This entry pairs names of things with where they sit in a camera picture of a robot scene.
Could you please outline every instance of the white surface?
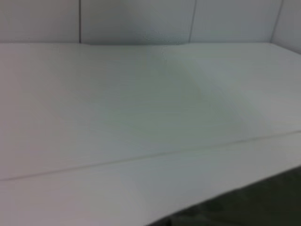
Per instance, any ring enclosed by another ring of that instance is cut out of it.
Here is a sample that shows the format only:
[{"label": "white surface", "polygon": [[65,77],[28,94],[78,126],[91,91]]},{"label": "white surface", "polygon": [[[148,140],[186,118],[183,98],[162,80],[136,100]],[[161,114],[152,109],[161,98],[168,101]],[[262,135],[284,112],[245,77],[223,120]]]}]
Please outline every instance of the white surface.
[{"label": "white surface", "polygon": [[273,42],[301,53],[301,1],[284,0]]},{"label": "white surface", "polygon": [[163,50],[0,45],[0,178],[246,138]]},{"label": "white surface", "polygon": [[269,42],[281,0],[198,0],[192,42]]},{"label": "white surface", "polygon": [[0,179],[300,130],[300,62],[272,44],[0,44]]},{"label": "white surface", "polygon": [[188,42],[194,3],[194,0],[82,0],[82,42]]},{"label": "white surface", "polygon": [[301,129],[300,55],[264,43],[189,44],[166,55],[203,95],[230,106],[251,136]]},{"label": "white surface", "polygon": [[0,42],[78,41],[78,1],[0,1]]},{"label": "white surface", "polygon": [[0,183],[3,226],[143,226],[301,162],[301,135]]}]

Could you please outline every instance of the white table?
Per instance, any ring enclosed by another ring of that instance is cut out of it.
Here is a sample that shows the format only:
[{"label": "white table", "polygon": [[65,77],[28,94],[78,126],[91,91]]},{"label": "white table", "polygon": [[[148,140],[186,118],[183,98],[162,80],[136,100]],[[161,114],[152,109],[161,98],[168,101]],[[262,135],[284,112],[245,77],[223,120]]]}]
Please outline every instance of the white table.
[{"label": "white table", "polygon": [[301,162],[301,56],[271,44],[0,44],[0,70],[0,225],[141,226]]}]

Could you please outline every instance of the dark floor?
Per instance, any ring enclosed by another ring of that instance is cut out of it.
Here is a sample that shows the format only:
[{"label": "dark floor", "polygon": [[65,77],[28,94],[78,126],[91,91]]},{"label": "dark floor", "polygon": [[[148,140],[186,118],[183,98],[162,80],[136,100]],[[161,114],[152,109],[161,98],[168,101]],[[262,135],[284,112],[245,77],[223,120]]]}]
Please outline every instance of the dark floor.
[{"label": "dark floor", "polygon": [[301,167],[190,207],[150,226],[301,226]]}]

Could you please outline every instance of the white tile wall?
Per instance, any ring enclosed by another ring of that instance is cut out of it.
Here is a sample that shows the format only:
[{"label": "white tile wall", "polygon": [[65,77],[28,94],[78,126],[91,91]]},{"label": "white tile wall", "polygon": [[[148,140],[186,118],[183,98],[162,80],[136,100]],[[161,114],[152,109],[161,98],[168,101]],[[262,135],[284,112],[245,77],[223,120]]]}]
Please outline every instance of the white tile wall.
[{"label": "white tile wall", "polygon": [[269,42],[281,0],[198,0],[192,42]]},{"label": "white tile wall", "polygon": [[300,0],[284,0],[273,42],[301,53]]},{"label": "white tile wall", "polygon": [[194,0],[82,0],[82,41],[188,42],[194,4]]},{"label": "white tile wall", "polygon": [[78,41],[78,0],[0,0],[0,42]]}]

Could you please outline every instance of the tile grout line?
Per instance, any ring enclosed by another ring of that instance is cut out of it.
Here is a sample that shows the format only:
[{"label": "tile grout line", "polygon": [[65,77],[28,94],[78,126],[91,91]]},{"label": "tile grout line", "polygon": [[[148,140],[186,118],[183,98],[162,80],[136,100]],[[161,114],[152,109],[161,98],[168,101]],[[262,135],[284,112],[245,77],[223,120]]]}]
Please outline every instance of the tile grout line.
[{"label": "tile grout line", "polygon": [[277,17],[276,17],[276,21],[275,21],[275,25],[274,25],[274,28],[273,28],[273,31],[272,31],[271,39],[269,41],[270,43],[272,43],[272,41],[274,39],[276,28],[277,28],[277,25],[278,25],[279,20],[280,20],[280,16],[281,16],[283,5],[284,5],[284,0],[281,0],[279,11],[278,11],[278,14],[277,14]]},{"label": "tile grout line", "polygon": [[193,25],[194,25],[196,10],[197,10],[197,2],[198,2],[198,0],[195,0],[195,2],[194,2],[194,8],[193,8],[193,13],[192,13],[192,22],[191,22],[191,26],[190,26],[190,33],[189,33],[189,40],[188,40],[189,43],[191,42],[192,30],[193,30]]},{"label": "tile grout line", "polygon": [[79,0],[79,43],[81,43],[81,0]]}]

